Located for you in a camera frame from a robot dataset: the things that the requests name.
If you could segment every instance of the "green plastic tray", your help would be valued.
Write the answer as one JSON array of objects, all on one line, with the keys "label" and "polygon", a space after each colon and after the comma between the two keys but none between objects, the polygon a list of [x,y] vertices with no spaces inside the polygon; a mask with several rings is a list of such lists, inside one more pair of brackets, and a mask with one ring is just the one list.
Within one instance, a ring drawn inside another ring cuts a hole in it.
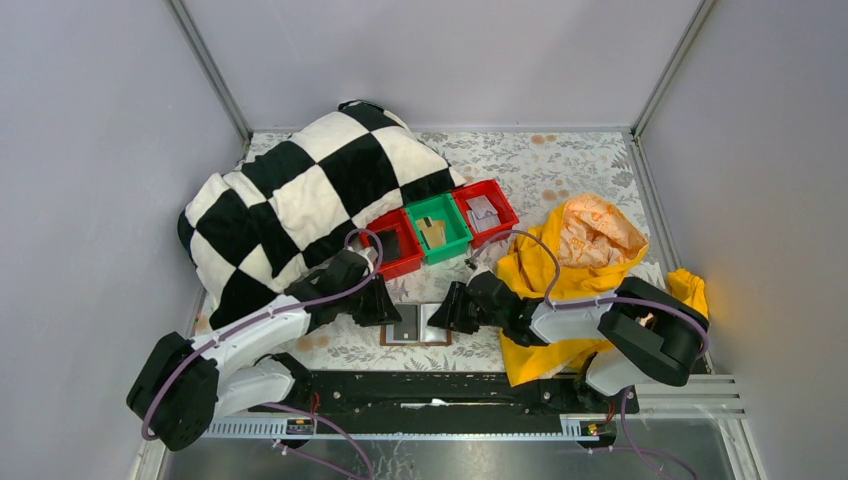
[{"label": "green plastic tray", "polygon": [[[468,225],[462,219],[459,208],[457,208],[456,203],[453,201],[453,196],[450,193],[408,205],[406,207],[406,214],[409,215],[412,228],[415,230],[415,234],[418,235],[418,243],[424,249],[424,258],[430,265],[443,262],[458,255],[463,255],[468,250],[468,243],[472,237],[471,230],[468,229]],[[416,225],[418,219],[424,217],[445,221],[446,242],[441,247],[432,250],[427,247],[427,242],[424,241],[424,235],[418,230],[418,225]]]}]

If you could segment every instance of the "floral tablecloth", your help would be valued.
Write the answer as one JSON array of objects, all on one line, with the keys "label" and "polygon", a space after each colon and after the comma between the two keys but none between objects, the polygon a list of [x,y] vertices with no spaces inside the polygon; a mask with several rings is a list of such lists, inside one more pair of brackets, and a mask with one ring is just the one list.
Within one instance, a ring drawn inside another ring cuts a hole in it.
[{"label": "floral tablecloth", "polygon": [[[256,133],[248,158],[261,155],[288,134]],[[518,214],[517,228],[545,221],[568,197],[593,192],[615,203],[650,235],[630,159],[620,133],[421,133],[422,142],[447,158],[469,182],[494,178]],[[490,247],[482,259],[494,266],[507,242]],[[467,280],[468,269],[457,257],[388,282],[395,302],[441,302],[454,280]],[[664,286],[655,251],[648,252],[633,275]],[[211,305],[204,299],[197,332],[208,330]],[[474,335],[453,334],[448,347],[384,347],[379,328],[360,328],[348,316],[309,335],[280,345],[310,369],[503,371],[497,330]]]}]

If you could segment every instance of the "checkered blanket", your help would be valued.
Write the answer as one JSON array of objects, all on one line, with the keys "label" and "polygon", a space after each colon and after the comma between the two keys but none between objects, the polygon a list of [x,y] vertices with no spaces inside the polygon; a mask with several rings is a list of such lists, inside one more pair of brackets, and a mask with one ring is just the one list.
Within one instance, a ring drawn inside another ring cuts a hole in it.
[{"label": "checkered blanket", "polygon": [[384,213],[462,185],[397,116],[353,101],[256,160],[215,174],[178,233],[215,300],[213,328],[270,303]]}]

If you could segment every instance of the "reflective surface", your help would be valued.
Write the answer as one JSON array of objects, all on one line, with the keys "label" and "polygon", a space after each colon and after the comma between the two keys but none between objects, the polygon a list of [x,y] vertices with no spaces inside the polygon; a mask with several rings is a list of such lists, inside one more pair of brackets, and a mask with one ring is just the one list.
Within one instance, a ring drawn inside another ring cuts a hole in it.
[{"label": "reflective surface", "polygon": [[[733,478],[721,434],[709,420],[631,420],[628,426],[641,447],[664,450],[691,465],[702,479]],[[619,432],[616,445],[625,446]],[[520,479],[579,478],[654,480],[636,454],[586,450],[574,442],[380,441],[362,442],[378,479]],[[367,473],[345,441],[313,441],[303,451],[330,460],[360,475]],[[689,478],[667,462],[664,471]],[[183,479],[339,479],[345,477],[292,455],[281,456],[268,440],[201,439],[171,454],[163,475]]]}]

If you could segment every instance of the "yellow cloth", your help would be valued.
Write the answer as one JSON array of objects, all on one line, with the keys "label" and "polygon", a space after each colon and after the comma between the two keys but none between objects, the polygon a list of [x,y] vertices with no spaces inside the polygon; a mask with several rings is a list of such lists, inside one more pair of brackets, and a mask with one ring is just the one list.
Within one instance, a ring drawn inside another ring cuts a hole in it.
[{"label": "yellow cloth", "polygon": [[[616,288],[648,251],[648,239],[613,204],[591,193],[566,201],[544,225],[528,232],[560,260],[554,300],[595,295]],[[545,250],[520,236],[498,261],[498,278],[522,298],[545,294],[555,266]],[[564,366],[579,368],[592,353],[611,348],[605,340],[563,340],[546,347],[522,347],[501,334],[504,366],[511,385],[529,382]]]},{"label": "yellow cloth", "polygon": [[704,280],[689,271],[678,268],[668,274],[668,287],[671,296],[689,305],[706,318],[710,318],[707,308],[707,292]]}]

